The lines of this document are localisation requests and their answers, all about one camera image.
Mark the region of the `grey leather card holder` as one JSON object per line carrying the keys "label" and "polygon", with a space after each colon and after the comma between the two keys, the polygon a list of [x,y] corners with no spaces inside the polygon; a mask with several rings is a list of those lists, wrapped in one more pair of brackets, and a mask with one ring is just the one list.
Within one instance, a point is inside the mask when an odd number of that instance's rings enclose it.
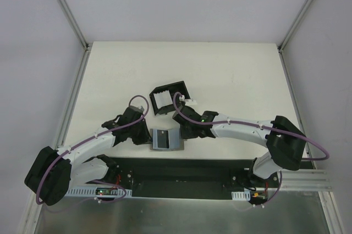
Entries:
{"label": "grey leather card holder", "polygon": [[180,129],[152,129],[152,151],[170,152],[183,151],[184,141],[181,139]]}

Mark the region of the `black plastic card box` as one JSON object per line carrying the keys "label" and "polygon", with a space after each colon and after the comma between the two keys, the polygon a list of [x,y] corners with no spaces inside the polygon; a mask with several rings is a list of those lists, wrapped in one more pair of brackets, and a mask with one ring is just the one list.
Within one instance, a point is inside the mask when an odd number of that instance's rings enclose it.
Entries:
{"label": "black plastic card box", "polygon": [[190,99],[184,81],[178,81],[155,87],[149,94],[154,115],[166,115],[175,111],[173,105],[174,94],[180,92],[185,99]]}

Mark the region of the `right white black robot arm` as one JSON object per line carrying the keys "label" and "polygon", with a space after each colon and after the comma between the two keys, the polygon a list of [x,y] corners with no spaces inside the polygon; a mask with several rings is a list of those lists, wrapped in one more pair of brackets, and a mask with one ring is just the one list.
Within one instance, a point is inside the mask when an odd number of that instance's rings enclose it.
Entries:
{"label": "right white black robot arm", "polygon": [[267,179],[282,169],[300,169],[305,149],[305,135],[287,118],[276,116],[272,121],[237,119],[218,112],[205,111],[202,115],[191,113],[184,118],[173,115],[181,128],[183,139],[233,138],[258,144],[267,152],[254,158],[247,180],[250,185],[260,187]]}

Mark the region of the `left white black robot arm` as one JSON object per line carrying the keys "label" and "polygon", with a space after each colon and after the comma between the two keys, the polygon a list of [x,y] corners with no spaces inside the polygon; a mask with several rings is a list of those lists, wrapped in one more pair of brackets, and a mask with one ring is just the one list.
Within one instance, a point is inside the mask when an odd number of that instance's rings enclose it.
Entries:
{"label": "left white black robot arm", "polygon": [[146,120],[132,125],[120,125],[110,120],[95,133],[73,146],[40,150],[24,182],[36,194],[38,205],[58,203],[73,187],[95,181],[117,187],[121,181],[120,168],[105,152],[132,139],[134,144],[151,142]]}

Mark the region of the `white card stack in box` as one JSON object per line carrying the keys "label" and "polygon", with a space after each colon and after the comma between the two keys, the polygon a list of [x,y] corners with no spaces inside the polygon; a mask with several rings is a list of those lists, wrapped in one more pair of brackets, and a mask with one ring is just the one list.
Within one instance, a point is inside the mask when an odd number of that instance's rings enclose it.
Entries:
{"label": "white card stack in box", "polygon": [[154,93],[153,97],[155,99],[156,107],[158,109],[169,106],[173,103],[171,99],[171,94],[168,90],[159,93]]}

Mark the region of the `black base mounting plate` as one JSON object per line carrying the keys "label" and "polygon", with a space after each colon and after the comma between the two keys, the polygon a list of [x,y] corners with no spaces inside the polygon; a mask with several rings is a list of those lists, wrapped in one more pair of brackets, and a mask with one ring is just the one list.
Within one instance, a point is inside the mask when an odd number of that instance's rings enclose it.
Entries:
{"label": "black base mounting plate", "polygon": [[236,192],[248,194],[252,203],[268,201],[267,190],[280,188],[282,177],[276,171],[267,179],[252,172],[249,160],[196,160],[92,157],[74,170],[59,161],[48,175],[47,205],[54,205],[73,187],[84,183],[111,184],[98,190],[99,197],[121,190],[124,195],[144,198],[230,200]]}

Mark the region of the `left aluminium frame post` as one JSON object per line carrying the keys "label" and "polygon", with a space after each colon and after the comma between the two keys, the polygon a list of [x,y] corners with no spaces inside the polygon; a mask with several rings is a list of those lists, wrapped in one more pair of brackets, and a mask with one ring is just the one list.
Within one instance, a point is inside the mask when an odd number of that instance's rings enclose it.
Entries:
{"label": "left aluminium frame post", "polygon": [[86,40],[67,0],[57,0],[57,2],[61,8],[61,11],[64,14],[69,26],[71,27],[74,35],[76,36],[80,45],[82,46],[83,50],[85,50],[85,51],[88,50],[90,47],[90,44]]}

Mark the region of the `aluminium frame post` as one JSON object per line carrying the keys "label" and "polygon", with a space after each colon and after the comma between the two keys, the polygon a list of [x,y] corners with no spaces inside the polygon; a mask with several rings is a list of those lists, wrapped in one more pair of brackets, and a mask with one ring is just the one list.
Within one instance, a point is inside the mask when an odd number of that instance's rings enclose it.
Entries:
{"label": "aluminium frame post", "polygon": [[293,37],[293,34],[298,29],[299,25],[303,21],[305,15],[310,10],[310,7],[312,6],[314,1],[315,0],[304,0],[301,8],[299,9],[299,11],[298,11],[297,15],[295,16],[293,22],[291,23],[287,33],[285,34],[282,42],[278,45],[279,53],[282,53],[284,51],[285,47],[288,45],[289,41]]}
{"label": "aluminium frame post", "polygon": [[88,50],[90,47],[90,44],[86,40],[67,0],[57,0],[57,2],[61,8],[61,11],[64,14],[69,26],[71,27],[74,35],[76,36],[80,45],[82,46],[83,50],[85,50],[85,51]]}

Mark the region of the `right aluminium frame post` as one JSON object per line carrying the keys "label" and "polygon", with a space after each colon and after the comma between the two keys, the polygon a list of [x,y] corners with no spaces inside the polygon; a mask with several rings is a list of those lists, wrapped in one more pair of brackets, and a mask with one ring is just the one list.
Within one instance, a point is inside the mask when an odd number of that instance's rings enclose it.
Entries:
{"label": "right aluminium frame post", "polygon": [[301,8],[299,9],[299,11],[298,11],[297,15],[295,16],[293,22],[291,23],[287,33],[285,34],[282,42],[278,45],[279,53],[282,53],[284,51],[285,47],[288,45],[289,41],[293,37],[293,34],[298,29],[299,25],[303,21],[305,15],[310,10],[310,7],[312,6],[314,1],[315,0],[304,0]]}

